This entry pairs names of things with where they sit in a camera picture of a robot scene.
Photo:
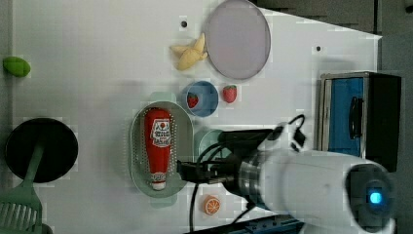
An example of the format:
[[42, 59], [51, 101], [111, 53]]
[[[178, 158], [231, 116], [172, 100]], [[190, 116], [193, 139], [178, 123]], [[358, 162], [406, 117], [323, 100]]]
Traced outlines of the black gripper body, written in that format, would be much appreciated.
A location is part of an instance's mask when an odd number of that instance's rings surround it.
[[233, 183], [240, 170], [240, 163], [230, 160], [197, 162], [176, 162], [180, 178], [193, 183]]

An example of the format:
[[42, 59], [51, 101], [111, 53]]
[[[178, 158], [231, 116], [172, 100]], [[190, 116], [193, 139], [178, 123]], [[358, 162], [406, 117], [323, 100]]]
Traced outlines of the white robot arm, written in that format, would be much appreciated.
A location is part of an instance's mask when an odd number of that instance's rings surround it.
[[300, 234], [394, 234], [395, 187], [381, 165], [301, 148], [286, 127], [222, 132], [193, 160], [177, 162], [183, 180], [221, 183], [250, 204], [305, 223]]

